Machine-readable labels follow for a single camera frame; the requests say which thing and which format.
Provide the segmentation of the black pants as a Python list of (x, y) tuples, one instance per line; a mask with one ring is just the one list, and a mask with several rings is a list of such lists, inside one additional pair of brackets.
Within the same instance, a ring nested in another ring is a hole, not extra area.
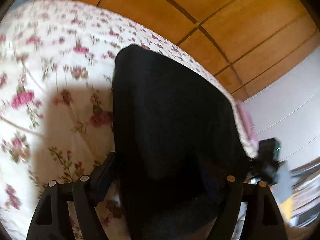
[(132, 239), (180, 239), (226, 208), (249, 158), (230, 101), (186, 66), (137, 45), (116, 56), (113, 131)]

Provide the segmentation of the wooden wardrobe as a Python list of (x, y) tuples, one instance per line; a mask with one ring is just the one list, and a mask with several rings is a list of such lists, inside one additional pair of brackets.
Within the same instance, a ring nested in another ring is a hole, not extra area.
[(167, 38), (246, 100), (319, 47), (300, 0), (74, 0), (105, 8)]

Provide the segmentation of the floral white bedspread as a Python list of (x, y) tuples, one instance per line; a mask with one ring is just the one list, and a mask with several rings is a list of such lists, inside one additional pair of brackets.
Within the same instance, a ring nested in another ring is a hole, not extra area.
[(225, 87), (188, 53), (114, 12), (35, 0), (1, 22), (1, 239), (26, 239), (51, 184), (89, 175), (114, 152), (115, 58), (135, 44)]

